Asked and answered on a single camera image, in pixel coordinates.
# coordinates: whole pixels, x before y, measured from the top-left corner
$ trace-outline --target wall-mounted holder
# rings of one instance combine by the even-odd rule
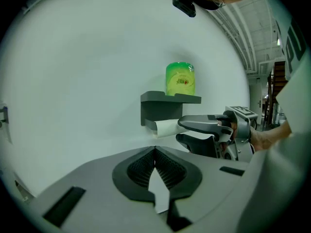
[[[183,116],[184,103],[201,103],[201,97],[163,91],[147,91],[140,96],[140,124],[157,130],[155,121],[179,119]]]

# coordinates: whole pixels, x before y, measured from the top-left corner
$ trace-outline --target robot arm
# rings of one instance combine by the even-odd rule
[[[233,134],[231,122],[238,125],[237,137],[233,141],[230,140]],[[178,125],[191,131],[213,135],[201,140],[186,134],[178,134],[176,140],[192,153],[247,162],[254,153],[249,143],[250,120],[233,110],[226,110],[223,115],[183,116],[179,119]],[[220,148],[222,142],[228,143],[223,154]]]

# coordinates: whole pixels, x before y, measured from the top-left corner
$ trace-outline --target ceiling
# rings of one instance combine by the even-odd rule
[[[41,0],[29,0],[24,13]],[[267,77],[284,60],[277,45],[277,25],[267,0],[243,0],[208,14],[231,40],[249,80]]]

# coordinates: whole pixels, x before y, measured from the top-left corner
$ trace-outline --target white paper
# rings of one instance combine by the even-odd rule
[[[187,132],[185,128],[178,125],[178,119],[156,121],[157,131],[153,131],[154,138],[176,135]]]

